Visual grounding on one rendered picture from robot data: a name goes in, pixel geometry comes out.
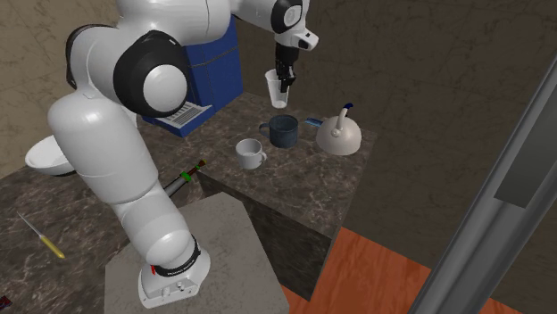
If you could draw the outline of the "clear drinking glass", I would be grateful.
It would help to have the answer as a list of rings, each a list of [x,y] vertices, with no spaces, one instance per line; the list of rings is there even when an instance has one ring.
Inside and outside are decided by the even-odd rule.
[[[284,109],[287,107],[288,91],[281,91],[281,80],[275,70],[268,70],[265,73],[268,85],[271,105],[276,109]]]

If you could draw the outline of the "dark blue enamel mug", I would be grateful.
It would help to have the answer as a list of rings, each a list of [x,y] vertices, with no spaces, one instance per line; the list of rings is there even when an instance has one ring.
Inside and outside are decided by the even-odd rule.
[[[277,148],[292,148],[297,143],[298,120],[291,115],[276,115],[259,126],[260,133]]]

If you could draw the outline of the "blue coffee machine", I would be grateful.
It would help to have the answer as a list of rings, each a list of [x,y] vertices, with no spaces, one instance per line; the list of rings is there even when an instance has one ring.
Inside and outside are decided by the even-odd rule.
[[[240,96],[243,89],[235,19],[223,37],[182,48],[187,61],[187,102],[166,118],[143,120],[184,137]]]

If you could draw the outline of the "white ceramic mug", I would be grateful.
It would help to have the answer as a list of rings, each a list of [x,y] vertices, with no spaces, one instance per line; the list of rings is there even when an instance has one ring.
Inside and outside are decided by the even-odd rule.
[[[253,138],[239,141],[236,145],[236,154],[242,169],[257,169],[267,160],[262,144]]]

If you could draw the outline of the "grey stone robot stand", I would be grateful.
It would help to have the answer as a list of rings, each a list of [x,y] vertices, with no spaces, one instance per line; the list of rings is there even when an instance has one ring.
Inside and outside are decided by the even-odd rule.
[[[239,200],[219,193],[180,212],[211,258],[200,292],[145,308],[138,291],[145,263],[128,244],[105,266],[104,314],[288,314],[286,296]]]

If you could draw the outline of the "white bowl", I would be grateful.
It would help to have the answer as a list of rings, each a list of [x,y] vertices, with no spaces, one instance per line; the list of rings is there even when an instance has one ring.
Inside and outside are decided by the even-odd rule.
[[[50,176],[62,176],[74,171],[53,135],[34,144],[25,155],[25,163],[35,171]]]

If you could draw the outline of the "grey metal refrigerator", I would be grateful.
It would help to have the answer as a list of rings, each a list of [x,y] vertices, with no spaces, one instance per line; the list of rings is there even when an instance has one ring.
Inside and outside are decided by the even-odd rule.
[[[557,201],[557,54],[407,314],[479,314]]]

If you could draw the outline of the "yellow handled screwdriver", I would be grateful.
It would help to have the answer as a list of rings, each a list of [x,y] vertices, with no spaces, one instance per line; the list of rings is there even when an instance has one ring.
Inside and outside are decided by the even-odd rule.
[[[22,214],[18,212],[18,216],[25,222],[25,224],[38,236],[41,242],[53,252],[59,259],[64,259],[65,254],[43,233],[41,233],[33,224],[31,224]]]

